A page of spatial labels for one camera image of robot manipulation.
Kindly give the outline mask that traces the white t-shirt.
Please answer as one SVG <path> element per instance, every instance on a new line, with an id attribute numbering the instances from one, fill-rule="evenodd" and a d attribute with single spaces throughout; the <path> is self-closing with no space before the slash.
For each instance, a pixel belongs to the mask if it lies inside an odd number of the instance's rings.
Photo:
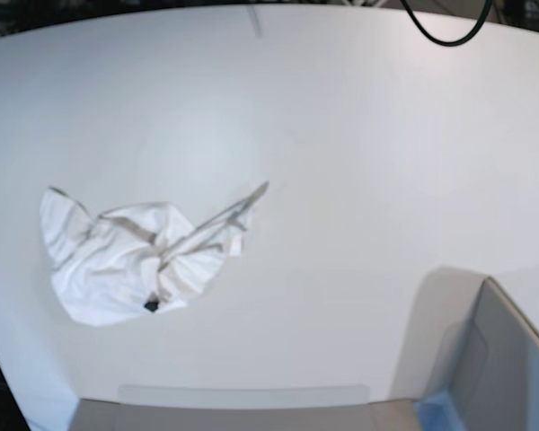
<path id="1" fill-rule="evenodd" d="M 40 227 L 57 299 L 73 321 L 94 327 L 188 307 L 242 253 L 268 188 L 262 183 L 199 225 L 170 202 L 90 215 L 61 190 L 46 189 Z"/>

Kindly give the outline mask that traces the grey cardboard box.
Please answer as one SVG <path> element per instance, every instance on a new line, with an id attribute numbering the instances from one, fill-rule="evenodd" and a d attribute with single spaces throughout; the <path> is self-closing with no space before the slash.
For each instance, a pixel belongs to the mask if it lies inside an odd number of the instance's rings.
<path id="1" fill-rule="evenodd" d="M 390 394 L 424 430 L 539 430 L 539 330 L 493 277 L 422 280 Z"/>

